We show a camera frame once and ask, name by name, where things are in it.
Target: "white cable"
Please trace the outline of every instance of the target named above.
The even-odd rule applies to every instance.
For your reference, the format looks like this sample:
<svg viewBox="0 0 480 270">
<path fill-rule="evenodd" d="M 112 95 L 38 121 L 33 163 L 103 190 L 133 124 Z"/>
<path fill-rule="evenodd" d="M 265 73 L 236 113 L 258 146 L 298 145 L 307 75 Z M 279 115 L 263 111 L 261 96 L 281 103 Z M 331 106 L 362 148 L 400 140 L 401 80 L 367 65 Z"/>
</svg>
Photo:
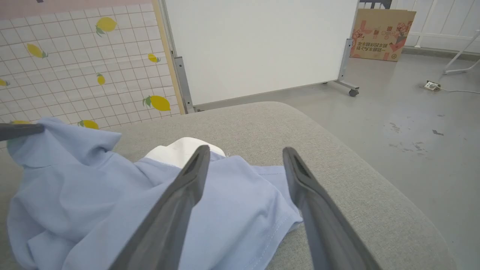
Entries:
<svg viewBox="0 0 480 270">
<path fill-rule="evenodd" d="M 474 93 L 474 94 L 480 94 L 480 92 L 475 92 L 475 91 L 466 91 L 466 90 L 447 90 L 445 88 L 439 87 L 441 90 L 445 90 L 447 92 L 467 92 L 467 93 Z"/>
</svg>

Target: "baseboard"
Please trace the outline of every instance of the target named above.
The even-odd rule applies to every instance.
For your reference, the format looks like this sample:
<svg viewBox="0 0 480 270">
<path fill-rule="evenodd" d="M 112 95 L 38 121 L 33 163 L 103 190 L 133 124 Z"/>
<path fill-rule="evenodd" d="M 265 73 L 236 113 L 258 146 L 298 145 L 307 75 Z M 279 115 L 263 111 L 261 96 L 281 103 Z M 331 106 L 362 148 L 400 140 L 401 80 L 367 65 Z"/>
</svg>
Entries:
<svg viewBox="0 0 480 270">
<path fill-rule="evenodd" d="M 411 46 L 405 46 L 403 47 L 402 53 L 452 59 L 458 52 L 445 49 L 415 48 Z M 464 52 L 458 57 L 458 59 L 467 61 L 478 61 L 480 59 L 480 54 L 473 52 Z"/>
</svg>

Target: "caster wheel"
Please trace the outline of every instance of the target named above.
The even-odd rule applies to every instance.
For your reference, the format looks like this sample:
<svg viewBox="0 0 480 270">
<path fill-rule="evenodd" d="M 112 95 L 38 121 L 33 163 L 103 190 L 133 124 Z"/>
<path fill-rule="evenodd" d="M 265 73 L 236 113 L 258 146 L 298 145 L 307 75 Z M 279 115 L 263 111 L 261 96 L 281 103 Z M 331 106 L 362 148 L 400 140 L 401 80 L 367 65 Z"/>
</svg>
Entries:
<svg viewBox="0 0 480 270">
<path fill-rule="evenodd" d="M 352 89 L 352 90 L 350 90 L 350 92 L 349 92 L 348 94 L 349 94 L 351 97 L 354 97 L 354 96 L 356 96 L 356 95 L 359 94 L 359 91 Z"/>
</svg>

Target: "whiteboard frame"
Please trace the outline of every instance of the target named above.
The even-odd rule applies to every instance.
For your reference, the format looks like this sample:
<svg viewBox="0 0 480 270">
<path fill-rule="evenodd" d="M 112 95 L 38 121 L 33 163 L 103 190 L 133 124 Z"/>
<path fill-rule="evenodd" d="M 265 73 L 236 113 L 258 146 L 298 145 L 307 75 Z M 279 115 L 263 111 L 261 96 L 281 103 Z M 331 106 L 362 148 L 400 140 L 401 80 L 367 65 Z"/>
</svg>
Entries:
<svg viewBox="0 0 480 270">
<path fill-rule="evenodd" d="M 160 13 L 161 13 L 163 25 L 164 25 L 164 28 L 165 28 L 165 32 L 166 32 L 166 39 L 167 39 L 167 43 L 168 43 L 168 47 L 169 47 L 169 53 L 171 54 L 171 56 L 174 60 L 174 69 L 175 69 L 175 74 L 176 74 L 176 78 L 174 78 L 174 79 L 176 79 L 177 82 L 178 82 L 178 85 L 179 85 L 179 88 L 180 88 L 180 94 L 181 94 L 183 105 L 184 105 L 184 108 L 185 108 L 185 112 L 186 113 L 196 112 L 195 105 L 198 105 L 198 104 L 194 105 L 193 102 L 192 102 L 192 98 L 191 98 L 191 94 L 190 94 L 190 88 L 188 86 L 187 75 L 185 73 L 185 69 L 183 68 L 183 59 L 182 59 L 181 56 L 179 56 L 177 54 L 177 50 L 175 48 L 175 41 L 174 41 L 174 38 L 173 38 L 173 33 L 172 33 L 171 25 L 170 25 L 170 20 L 169 20 L 169 17 L 168 17 L 168 9 L 167 9 L 166 0 L 156 0 L 156 1 L 158 2 L 158 5 L 160 7 Z M 359 93 L 359 87 L 344 81 L 343 77 L 345 75 L 346 65 L 347 65 L 348 60 L 349 60 L 350 48 L 348 47 L 348 44 L 352 44 L 352 42 L 351 42 L 352 38 L 351 37 L 353 35 L 353 31 L 354 31 L 354 27 L 355 27 L 355 21 L 357 19 L 357 12 L 358 12 L 357 10 L 359 8 L 359 4 L 360 4 L 360 1 L 358 0 L 357 1 L 357 7 L 355 9 L 355 14 L 354 14 L 354 17 L 353 17 L 352 27 L 351 27 L 351 30 L 350 30 L 350 35 L 349 35 L 350 38 L 347 38 L 347 40 L 346 40 L 346 45 L 345 45 L 345 48 L 344 48 L 344 55 L 343 55 L 343 58 L 341 60 L 341 65 L 340 65 L 340 70 L 339 70 L 339 73 L 338 73 L 338 77 L 337 77 L 336 80 L 323 82 L 324 84 L 326 84 L 327 82 L 336 82 L 336 83 L 338 83 L 338 84 L 340 84 L 344 87 L 350 88 L 349 94 L 350 94 L 351 97 L 354 97 Z M 219 100 L 219 101 L 214 101 L 214 102 L 209 102 L 209 103 L 216 103 L 216 102 L 222 102 L 222 101 L 223 100 Z"/>
</svg>

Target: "electrical socket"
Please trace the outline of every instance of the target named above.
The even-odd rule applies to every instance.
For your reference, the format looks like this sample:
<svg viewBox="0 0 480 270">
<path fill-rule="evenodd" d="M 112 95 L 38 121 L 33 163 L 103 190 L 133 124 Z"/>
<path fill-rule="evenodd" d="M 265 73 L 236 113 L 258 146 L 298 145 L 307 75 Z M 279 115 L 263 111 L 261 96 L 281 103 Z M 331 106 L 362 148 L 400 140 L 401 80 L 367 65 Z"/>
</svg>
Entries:
<svg viewBox="0 0 480 270">
<path fill-rule="evenodd" d="M 429 91 L 437 92 L 437 91 L 440 91 L 440 84 L 427 81 L 427 83 L 423 86 L 423 88 Z"/>
</svg>

